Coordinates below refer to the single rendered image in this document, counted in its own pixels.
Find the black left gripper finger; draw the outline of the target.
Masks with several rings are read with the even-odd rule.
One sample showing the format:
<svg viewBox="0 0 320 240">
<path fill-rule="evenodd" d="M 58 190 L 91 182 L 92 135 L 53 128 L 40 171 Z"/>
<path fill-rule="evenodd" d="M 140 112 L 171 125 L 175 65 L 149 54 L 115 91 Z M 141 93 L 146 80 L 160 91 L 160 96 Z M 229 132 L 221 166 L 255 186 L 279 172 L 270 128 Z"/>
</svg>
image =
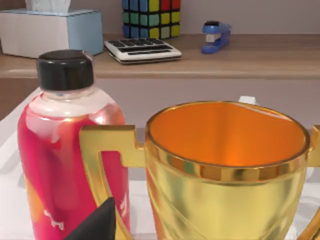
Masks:
<svg viewBox="0 0 320 240">
<path fill-rule="evenodd" d="M 116 207 L 109 197 L 63 240 L 115 240 Z"/>
</svg>

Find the red bottle with black cap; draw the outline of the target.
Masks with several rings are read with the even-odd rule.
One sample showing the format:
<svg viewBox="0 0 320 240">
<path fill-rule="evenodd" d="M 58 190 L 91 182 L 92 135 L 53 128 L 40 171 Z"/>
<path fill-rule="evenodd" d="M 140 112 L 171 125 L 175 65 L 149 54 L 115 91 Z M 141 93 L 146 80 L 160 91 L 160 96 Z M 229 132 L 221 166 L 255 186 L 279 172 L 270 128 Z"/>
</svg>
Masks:
<svg viewBox="0 0 320 240">
<path fill-rule="evenodd" d="M 18 120 L 18 148 L 35 240 L 64 240 L 99 204 L 82 160 L 83 126 L 123 125 L 117 103 L 96 87 L 92 57 L 83 50 L 41 54 L 37 61 L 41 92 Z M 108 197 L 115 202 L 115 240 L 130 231 L 128 169 L 115 151 L 101 153 Z"/>
</svg>

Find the gold trophy cup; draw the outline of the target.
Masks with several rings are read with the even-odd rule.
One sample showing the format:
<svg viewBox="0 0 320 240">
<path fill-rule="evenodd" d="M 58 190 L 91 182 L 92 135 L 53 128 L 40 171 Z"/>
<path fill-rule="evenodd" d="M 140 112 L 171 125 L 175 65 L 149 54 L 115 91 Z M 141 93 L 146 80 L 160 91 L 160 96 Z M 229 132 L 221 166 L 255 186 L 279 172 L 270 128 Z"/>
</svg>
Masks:
<svg viewBox="0 0 320 240">
<path fill-rule="evenodd" d="M 320 125 L 235 101 L 162 109 L 142 144 L 134 125 L 86 125 L 79 144 L 98 206 L 112 196 L 103 152 L 145 168 L 157 240 L 284 240 L 307 167 L 320 167 Z"/>
</svg>

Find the white calculator with black keys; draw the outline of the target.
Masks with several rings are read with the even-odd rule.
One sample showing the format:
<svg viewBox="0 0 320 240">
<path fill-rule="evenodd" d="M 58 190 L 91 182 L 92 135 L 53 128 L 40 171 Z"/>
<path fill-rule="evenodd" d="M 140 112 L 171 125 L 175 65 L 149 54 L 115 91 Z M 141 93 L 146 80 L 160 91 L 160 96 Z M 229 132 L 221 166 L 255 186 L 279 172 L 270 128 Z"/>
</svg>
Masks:
<svg viewBox="0 0 320 240">
<path fill-rule="evenodd" d="M 108 54 L 123 65 L 175 61 L 182 53 L 158 38 L 106 40 Z"/>
</svg>

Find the white bottle cap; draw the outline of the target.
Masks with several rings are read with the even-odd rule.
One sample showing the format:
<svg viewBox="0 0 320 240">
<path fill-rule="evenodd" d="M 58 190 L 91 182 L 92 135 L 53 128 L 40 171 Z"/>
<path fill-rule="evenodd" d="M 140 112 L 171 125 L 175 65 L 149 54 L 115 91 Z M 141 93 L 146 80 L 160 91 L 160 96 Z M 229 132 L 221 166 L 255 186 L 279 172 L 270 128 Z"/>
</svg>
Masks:
<svg viewBox="0 0 320 240">
<path fill-rule="evenodd" d="M 247 96 L 247 95 L 242 95 L 240 96 L 239 103 L 245 103 L 245 104 L 251 104 L 251 105 L 257 105 L 257 100 L 254 96 Z"/>
</svg>

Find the white and blue tissue box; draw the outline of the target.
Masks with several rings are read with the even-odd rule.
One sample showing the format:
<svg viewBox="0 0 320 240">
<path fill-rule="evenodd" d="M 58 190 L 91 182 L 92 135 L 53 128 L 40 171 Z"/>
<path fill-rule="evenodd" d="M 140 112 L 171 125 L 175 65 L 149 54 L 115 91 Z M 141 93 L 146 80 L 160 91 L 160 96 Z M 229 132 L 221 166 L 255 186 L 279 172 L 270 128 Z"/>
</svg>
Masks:
<svg viewBox="0 0 320 240">
<path fill-rule="evenodd" d="M 99 10 L 70 10 L 71 0 L 32 0 L 36 7 L 0 10 L 0 43 L 5 55 L 35 59 L 55 50 L 103 52 Z"/>
</svg>

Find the wooden shelf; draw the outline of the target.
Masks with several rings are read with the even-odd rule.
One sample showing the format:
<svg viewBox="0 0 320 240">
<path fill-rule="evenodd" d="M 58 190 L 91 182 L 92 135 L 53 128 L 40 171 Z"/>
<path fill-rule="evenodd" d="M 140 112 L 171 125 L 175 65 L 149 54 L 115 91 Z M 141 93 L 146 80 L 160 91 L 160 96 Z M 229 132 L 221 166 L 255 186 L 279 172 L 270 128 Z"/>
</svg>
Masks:
<svg viewBox="0 0 320 240">
<path fill-rule="evenodd" d="M 177 61 L 122 65 L 107 52 L 94 57 L 102 79 L 320 80 L 320 34 L 233 34 L 228 46 L 202 54 L 201 34 L 168 40 Z"/>
</svg>

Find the colourful puzzle cube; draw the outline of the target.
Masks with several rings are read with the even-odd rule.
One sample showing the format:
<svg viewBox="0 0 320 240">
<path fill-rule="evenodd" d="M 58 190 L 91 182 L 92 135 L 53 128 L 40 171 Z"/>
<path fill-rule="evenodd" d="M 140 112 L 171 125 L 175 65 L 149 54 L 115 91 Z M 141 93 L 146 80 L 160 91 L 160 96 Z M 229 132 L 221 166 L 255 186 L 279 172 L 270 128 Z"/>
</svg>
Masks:
<svg viewBox="0 0 320 240">
<path fill-rule="evenodd" d="M 122 0 L 125 38 L 169 39 L 180 35 L 181 0 Z"/>
</svg>

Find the blue stapler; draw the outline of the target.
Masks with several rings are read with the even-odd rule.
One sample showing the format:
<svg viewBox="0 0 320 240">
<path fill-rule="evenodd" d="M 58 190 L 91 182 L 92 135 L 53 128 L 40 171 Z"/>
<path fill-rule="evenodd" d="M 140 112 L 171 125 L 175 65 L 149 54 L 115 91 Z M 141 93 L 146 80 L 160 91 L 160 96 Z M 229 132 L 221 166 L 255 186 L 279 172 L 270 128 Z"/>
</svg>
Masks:
<svg viewBox="0 0 320 240">
<path fill-rule="evenodd" d="M 201 47 L 203 54 L 214 54 L 227 46 L 230 42 L 231 25 L 208 20 L 203 24 L 202 33 L 205 34 L 205 43 Z"/>
</svg>

